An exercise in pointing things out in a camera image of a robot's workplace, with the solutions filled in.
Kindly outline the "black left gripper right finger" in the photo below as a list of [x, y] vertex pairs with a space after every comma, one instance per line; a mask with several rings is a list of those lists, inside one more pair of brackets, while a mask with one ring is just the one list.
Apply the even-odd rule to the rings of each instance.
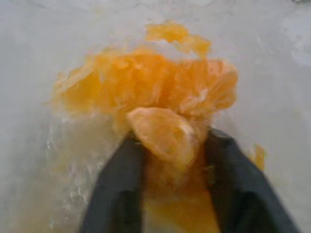
[[260, 171], [233, 137], [211, 129], [205, 141], [207, 183], [222, 233], [299, 230]]

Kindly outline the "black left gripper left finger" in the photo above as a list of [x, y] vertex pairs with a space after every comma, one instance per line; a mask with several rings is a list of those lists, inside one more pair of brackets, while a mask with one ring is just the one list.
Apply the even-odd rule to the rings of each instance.
[[126, 137], [97, 178], [81, 224], [83, 233], [142, 231], [143, 162], [142, 146]]

